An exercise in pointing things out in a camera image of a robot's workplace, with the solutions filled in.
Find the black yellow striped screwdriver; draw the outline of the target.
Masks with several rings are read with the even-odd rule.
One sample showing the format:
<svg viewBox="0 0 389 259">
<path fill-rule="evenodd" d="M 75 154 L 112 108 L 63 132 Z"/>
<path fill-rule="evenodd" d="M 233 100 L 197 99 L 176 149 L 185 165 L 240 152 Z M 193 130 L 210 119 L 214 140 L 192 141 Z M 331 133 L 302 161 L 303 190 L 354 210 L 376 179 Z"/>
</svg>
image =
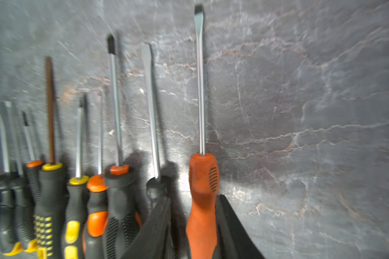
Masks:
<svg viewBox="0 0 389 259">
<path fill-rule="evenodd" d="M 62 259 L 61 234 L 65 220 L 65 172 L 56 161 L 54 133 L 54 77 L 49 56 L 45 58 L 46 98 L 48 112 L 49 162 L 40 170 L 41 195 L 35 208 L 37 257 Z"/>
</svg>

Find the black orange hex screwdriver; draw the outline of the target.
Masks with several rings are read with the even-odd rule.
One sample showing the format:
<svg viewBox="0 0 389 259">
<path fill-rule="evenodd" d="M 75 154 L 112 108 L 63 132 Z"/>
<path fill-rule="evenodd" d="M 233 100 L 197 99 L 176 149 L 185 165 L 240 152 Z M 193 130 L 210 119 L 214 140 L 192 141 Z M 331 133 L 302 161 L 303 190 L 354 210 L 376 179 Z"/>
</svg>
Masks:
<svg viewBox="0 0 389 259">
<path fill-rule="evenodd" d="M 115 39 L 107 36 L 109 71 L 112 92 L 113 123 L 115 127 L 115 165 L 105 174 L 108 188 L 108 219 L 103 234 L 104 255 L 107 259 L 122 259 L 133 243 L 142 223 L 132 190 L 135 173 L 123 163 L 120 99 L 118 95 Z"/>
</svg>

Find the orange handled screwdriver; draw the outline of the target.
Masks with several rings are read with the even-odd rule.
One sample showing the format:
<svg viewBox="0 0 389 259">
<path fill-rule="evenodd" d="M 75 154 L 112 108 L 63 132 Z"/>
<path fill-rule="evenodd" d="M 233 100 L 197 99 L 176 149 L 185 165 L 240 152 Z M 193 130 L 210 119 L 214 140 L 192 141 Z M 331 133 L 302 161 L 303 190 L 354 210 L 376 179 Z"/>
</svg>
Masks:
<svg viewBox="0 0 389 259">
<path fill-rule="evenodd" d="M 199 153 L 189 161 L 189 184 L 192 197 L 186 234 L 190 255 L 193 259 L 212 259 L 216 255 L 217 225 L 216 196 L 219 188 L 219 170 L 214 155 L 206 152 L 205 130 L 205 87 L 203 68 L 203 24 L 202 4 L 195 5 L 194 26 L 196 31 Z"/>
</svg>

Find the black grey screwdriver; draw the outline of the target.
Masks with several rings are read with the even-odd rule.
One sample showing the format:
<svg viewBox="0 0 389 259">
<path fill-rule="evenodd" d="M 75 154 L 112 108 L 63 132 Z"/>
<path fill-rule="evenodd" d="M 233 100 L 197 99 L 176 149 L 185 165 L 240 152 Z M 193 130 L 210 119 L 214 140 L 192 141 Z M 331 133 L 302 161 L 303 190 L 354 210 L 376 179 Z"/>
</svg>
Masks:
<svg viewBox="0 0 389 259">
<path fill-rule="evenodd" d="M 155 93 L 152 82 L 152 51 L 149 43 L 141 46 L 141 56 L 145 71 L 145 82 L 147 87 L 150 135 L 153 159 L 154 177 L 147 182 L 147 196 L 150 200 L 151 210 L 154 210 L 161 198 L 167 197 L 170 178 L 162 176 L 159 160 L 159 148 L 157 138 Z"/>
</svg>

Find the yellow collar screwdriver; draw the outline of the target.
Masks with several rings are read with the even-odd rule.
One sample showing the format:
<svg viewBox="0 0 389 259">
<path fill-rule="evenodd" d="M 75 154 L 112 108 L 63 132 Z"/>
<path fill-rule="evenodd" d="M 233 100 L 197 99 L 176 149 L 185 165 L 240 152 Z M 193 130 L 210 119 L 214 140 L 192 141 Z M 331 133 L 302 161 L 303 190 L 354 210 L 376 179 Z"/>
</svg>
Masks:
<svg viewBox="0 0 389 259">
<path fill-rule="evenodd" d="M 83 229 L 88 216 L 86 204 L 89 177 L 83 174 L 82 143 L 83 143 L 83 116 L 84 109 L 77 110 L 77 137 L 76 137 L 76 170 L 75 176 L 69 180 L 67 186 L 69 201 L 65 212 L 65 226 L 62 236 L 63 256 L 65 259 L 83 259 Z"/>
</svg>

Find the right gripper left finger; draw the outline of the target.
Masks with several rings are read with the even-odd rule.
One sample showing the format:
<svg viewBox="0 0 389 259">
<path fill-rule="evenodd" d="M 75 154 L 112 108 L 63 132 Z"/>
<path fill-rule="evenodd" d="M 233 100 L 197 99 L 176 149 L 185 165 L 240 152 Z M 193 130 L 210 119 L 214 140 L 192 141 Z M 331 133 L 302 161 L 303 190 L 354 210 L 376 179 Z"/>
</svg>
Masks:
<svg viewBox="0 0 389 259">
<path fill-rule="evenodd" d="M 171 201 L 162 197 L 131 246 L 124 259 L 171 258 Z"/>
</svg>

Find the small orange collar screwdriver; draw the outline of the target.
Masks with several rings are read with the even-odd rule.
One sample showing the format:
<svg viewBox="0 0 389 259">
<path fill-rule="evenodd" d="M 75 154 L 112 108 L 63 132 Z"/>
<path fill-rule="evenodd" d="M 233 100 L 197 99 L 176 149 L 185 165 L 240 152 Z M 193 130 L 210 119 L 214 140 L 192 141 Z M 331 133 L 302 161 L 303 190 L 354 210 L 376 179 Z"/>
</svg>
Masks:
<svg viewBox="0 0 389 259">
<path fill-rule="evenodd" d="M 108 218 L 107 187 L 103 174 L 103 94 L 98 94 L 98 172 L 87 184 L 89 200 L 88 218 L 83 231 L 83 251 L 86 259 L 103 259 L 103 239 Z"/>
</svg>

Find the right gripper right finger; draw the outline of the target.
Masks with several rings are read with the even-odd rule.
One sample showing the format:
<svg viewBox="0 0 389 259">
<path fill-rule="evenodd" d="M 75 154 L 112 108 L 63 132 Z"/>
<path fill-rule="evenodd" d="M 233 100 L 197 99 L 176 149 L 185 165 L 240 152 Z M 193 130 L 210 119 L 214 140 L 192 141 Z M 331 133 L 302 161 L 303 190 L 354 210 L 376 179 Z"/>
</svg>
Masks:
<svg viewBox="0 0 389 259">
<path fill-rule="evenodd" d="M 216 200 L 216 259 L 263 259 L 225 195 Z"/>
</svg>

